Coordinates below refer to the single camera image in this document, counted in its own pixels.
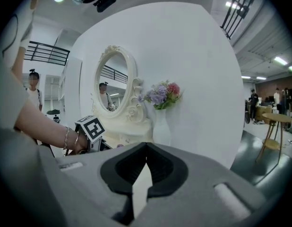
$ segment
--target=bouquet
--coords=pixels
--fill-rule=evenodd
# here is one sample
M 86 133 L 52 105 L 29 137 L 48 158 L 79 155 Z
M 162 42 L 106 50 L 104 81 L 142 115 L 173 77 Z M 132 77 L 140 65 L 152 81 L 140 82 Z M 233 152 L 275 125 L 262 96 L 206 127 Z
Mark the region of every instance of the bouquet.
M 155 109 L 166 109 L 172 106 L 181 97 L 180 87 L 175 83 L 169 81 L 160 82 L 153 85 L 152 89 L 146 95 L 139 95 L 138 101 L 147 101 L 154 106 Z

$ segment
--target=oval mirror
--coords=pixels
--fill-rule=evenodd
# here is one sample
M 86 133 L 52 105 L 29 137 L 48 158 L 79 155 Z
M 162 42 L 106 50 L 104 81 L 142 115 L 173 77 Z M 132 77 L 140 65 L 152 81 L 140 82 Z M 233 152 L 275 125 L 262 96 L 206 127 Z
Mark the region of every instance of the oval mirror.
M 127 64 L 121 53 L 114 54 L 103 66 L 98 90 L 104 109 L 114 112 L 122 104 L 128 82 L 127 72 Z

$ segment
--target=black hair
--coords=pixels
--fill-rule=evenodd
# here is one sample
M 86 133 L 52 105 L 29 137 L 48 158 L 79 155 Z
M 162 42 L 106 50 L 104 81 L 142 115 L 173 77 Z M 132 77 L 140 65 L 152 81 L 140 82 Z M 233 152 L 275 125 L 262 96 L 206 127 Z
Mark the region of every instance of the black hair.
M 34 69 L 30 69 L 29 71 L 31 71 L 31 73 L 29 74 L 29 76 L 35 76 L 39 80 L 40 77 L 39 77 L 39 73 L 38 72 L 35 72 Z
M 107 83 L 101 82 L 100 85 L 99 85 L 99 89 L 101 88 L 101 86 L 107 86 Z

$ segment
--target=ornate white mirror frame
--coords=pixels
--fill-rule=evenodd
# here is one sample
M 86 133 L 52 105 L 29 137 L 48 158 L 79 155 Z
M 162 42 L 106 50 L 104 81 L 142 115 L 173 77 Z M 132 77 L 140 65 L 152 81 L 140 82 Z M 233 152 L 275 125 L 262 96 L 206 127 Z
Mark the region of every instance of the ornate white mirror frame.
M 127 64 L 127 87 L 122 103 L 117 110 L 110 112 L 105 109 L 99 91 L 101 71 L 106 62 L 116 54 L 121 54 Z M 142 87 L 142 79 L 137 77 L 137 68 L 134 58 L 125 49 L 119 46 L 110 45 L 102 53 L 94 75 L 94 105 L 93 114 L 102 121 L 107 131 L 125 136 L 129 143 L 130 135 L 143 136 L 143 140 L 151 138 L 151 121 L 146 118 L 144 103 L 138 101 Z

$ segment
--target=black metal railing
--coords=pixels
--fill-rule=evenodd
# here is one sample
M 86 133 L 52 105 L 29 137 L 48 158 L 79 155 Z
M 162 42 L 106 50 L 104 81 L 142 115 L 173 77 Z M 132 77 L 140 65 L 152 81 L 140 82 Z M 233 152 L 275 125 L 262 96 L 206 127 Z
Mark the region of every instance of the black metal railing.
M 250 5 L 254 0 L 232 0 L 231 5 L 228 9 L 223 25 L 221 26 L 227 38 L 230 40 L 231 36 L 241 23 L 241 21 L 246 17 L 249 12 Z
M 68 50 L 49 44 L 30 41 L 24 60 L 42 61 L 65 66 L 69 52 Z
M 128 77 L 125 74 L 106 65 L 101 71 L 101 76 L 127 84 Z

